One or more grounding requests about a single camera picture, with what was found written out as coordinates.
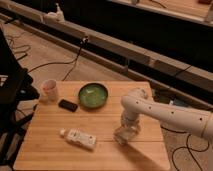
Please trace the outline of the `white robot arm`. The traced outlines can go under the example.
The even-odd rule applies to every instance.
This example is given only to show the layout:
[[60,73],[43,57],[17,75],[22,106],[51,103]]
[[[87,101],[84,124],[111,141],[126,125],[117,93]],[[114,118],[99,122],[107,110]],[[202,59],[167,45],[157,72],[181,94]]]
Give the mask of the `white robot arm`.
[[124,108],[121,123],[125,126],[136,125],[139,115],[144,114],[205,140],[213,140],[213,113],[210,111],[154,102],[146,98],[142,88],[132,89],[123,95],[121,104]]

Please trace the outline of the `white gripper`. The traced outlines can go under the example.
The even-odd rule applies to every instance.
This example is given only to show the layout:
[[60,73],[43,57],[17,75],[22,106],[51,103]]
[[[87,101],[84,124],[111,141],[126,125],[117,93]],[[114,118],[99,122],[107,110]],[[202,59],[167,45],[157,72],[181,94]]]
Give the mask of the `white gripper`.
[[129,120],[128,118],[121,119],[121,126],[118,130],[118,136],[124,140],[134,138],[140,132],[139,120]]

